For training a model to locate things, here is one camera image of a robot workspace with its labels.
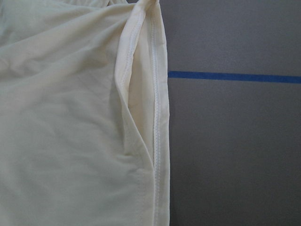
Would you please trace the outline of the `brown table mat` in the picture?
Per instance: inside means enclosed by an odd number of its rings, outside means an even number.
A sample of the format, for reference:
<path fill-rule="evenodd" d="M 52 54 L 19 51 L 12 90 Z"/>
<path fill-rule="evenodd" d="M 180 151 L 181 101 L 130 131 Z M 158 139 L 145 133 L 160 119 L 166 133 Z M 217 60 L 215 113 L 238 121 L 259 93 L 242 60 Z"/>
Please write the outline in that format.
<path fill-rule="evenodd" d="M 301 3 L 163 0 L 173 226 L 301 223 Z"/>

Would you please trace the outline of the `cream long-sleeve printed shirt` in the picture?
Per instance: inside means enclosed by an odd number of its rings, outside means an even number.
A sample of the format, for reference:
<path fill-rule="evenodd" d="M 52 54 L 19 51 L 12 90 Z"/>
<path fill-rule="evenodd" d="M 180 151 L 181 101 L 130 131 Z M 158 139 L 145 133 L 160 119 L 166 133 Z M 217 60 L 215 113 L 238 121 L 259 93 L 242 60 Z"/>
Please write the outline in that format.
<path fill-rule="evenodd" d="M 170 223 L 158 0 L 0 3 L 0 223 Z"/>

